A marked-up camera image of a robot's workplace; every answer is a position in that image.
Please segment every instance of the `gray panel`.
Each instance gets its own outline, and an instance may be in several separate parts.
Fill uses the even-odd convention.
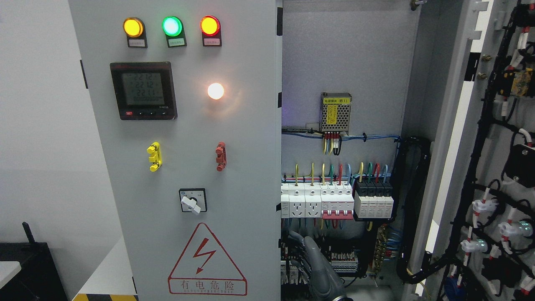
[[[211,299],[278,299],[280,221],[274,208],[280,165],[273,162],[280,162],[280,42],[275,1],[72,0],[70,5],[140,300],[206,298],[171,295],[167,284],[200,222],[248,280],[247,297]],[[221,21],[221,48],[202,47],[199,22],[207,14]],[[184,23],[187,47],[167,48],[161,21],[169,15]],[[127,48],[122,29],[127,17],[145,23],[148,49]],[[121,61],[171,62],[176,121],[119,119],[109,64]],[[215,81],[226,88],[220,101],[206,95]],[[161,143],[163,157],[155,173],[149,171],[146,153],[153,141]],[[219,141],[227,145],[228,165],[222,172],[215,163]],[[180,210],[178,189],[192,187],[207,192],[208,212],[199,216]]]
[[[506,22],[509,19],[510,12],[512,11],[513,7],[515,5],[515,2],[513,1],[494,1],[492,12],[490,16],[490,22],[488,24],[487,34],[485,36],[485,43],[483,45],[483,51],[482,54],[491,54],[494,56],[498,50],[498,47],[500,45],[501,39],[503,37],[503,30],[494,30],[494,20],[498,19],[498,16],[500,12],[506,12]],[[513,37],[513,40],[511,42],[512,45],[516,45],[517,42],[517,36],[518,36],[519,29],[517,29],[517,34]],[[492,67],[494,65],[494,60],[490,62],[480,62],[478,72],[484,72],[487,74],[490,74],[492,71]],[[445,248],[447,247],[447,243],[449,242],[450,237],[450,231],[451,231],[451,225],[450,221],[453,220],[456,209],[459,204],[460,195],[461,195],[461,189],[463,186],[463,180],[466,176],[468,163],[470,161],[470,154],[472,153],[473,145],[476,138],[476,132],[477,132],[477,122],[480,118],[481,109],[482,109],[482,101],[481,98],[484,96],[485,88],[487,87],[487,81],[486,80],[476,80],[474,82],[472,96],[470,99],[470,103],[468,106],[468,113],[467,117],[464,123],[464,128],[461,136],[461,142],[457,154],[457,160],[455,162],[455,168],[452,175],[452,181],[449,185],[448,190],[448,203],[444,209],[444,215],[441,220],[440,230],[437,236],[437,242],[434,249],[435,254],[442,254]],[[495,102],[495,116],[499,116],[499,110],[501,109],[501,97],[497,97],[500,101]],[[523,126],[529,131],[533,131],[535,128],[535,122],[532,118],[528,116],[532,116],[533,112],[535,111],[535,103],[530,98],[522,97],[519,103],[519,106],[515,110],[515,114],[513,118],[511,119],[511,123],[515,124],[517,126]],[[499,127],[499,126],[493,126],[491,129],[490,135],[487,137],[485,141],[485,147],[483,149],[481,158],[479,160],[478,170],[476,173],[477,176],[477,183],[487,185],[492,179],[499,178],[503,165],[505,164],[505,161],[507,159],[507,156],[509,154],[509,143],[511,138],[512,132],[509,130]],[[517,136],[516,143],[521,143],[520,135]],[[519,200],[523,198],[527,198],[531,201],[533,205],[533,189],[527,189],[523,186],[512,183],[509,185],[503,185],[502,184],[502,191],[506,192],[510,196],[512,196],[514,199]],[[480,199],[482,197],[482,192],[476,191],[475,193],[475,199]],[[494,223],[486,228],[485,233],[493,237],[495,240],[500,239],[500,234],[497,231],[496,225],[498,225],[500,222],[503,222],[507,219],[507,215],[509,213],[510,206],[507,206],[506,212],[499,216]],[[516,215],[518,218],[525,217],[522,214]],[[462,251],[459,248],[459,258],[462,257]],[[484,279],[479,273],[477,273],[481,269],[481,262],[483,257],[488,257],[486,255],[480,255],[475,254],[470,259],[470,268],[475,272],[477,275],[480,283],[485,283],[486,279]],[[528,252],[526,255],[521,256],[521,259],[530,266],[533,263],[533,253]],[[437,288],[440,284],[442,272],[438,272],[435,275],[431,276],[427,280],[427,286],[428,287],[435,287]],[[508,289],[506,287],[503,288],[503,293],[501,297],[493,297],[494,300],[511,300],[513,298],[513,291],[514,289]]]
[[[349,134],[401,134],[417,23],[418,13],[402,0],[286,1],[283,126],[320,122],[321,92],[347,92]],[[394,151],[392,139],[350,141],[339,157],[324,156],[321,140],[283,137],[282,170],[296,163],[307,170],[311,161],[353,169],[360,161],[392,164]]]

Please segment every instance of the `green wire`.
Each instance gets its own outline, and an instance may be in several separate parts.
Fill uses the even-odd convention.
[[[333,176],[334,176],[334,165],[331,164],[331,171],[329,172],[329,175],[331,176],[331,185],[333,184]]]
[[[368,164],[368,183],[371,183],[372,172],[373,172],[373,163],[370,162]]]

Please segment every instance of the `yellow terminal block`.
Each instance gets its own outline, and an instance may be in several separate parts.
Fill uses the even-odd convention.
[[[150,171],[155,172],[162,166],[162,153],[160,152],[160,143],[154,141],[148,148],[149,162],[152,163]]]

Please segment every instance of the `yellow label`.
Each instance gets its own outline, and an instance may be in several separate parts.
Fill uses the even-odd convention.
[[[338,106],[336,104],[330,104],[327,106],[327,124],[336,124],[336,118],[338,116]]]
[[[351,104],[349,97],[326,97],[323,99],[323,104]]]

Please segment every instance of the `warning sign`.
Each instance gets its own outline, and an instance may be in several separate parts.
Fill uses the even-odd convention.
[[[171,294],[247,295],[247,280],[205,223],[193,231],[167,281]]]

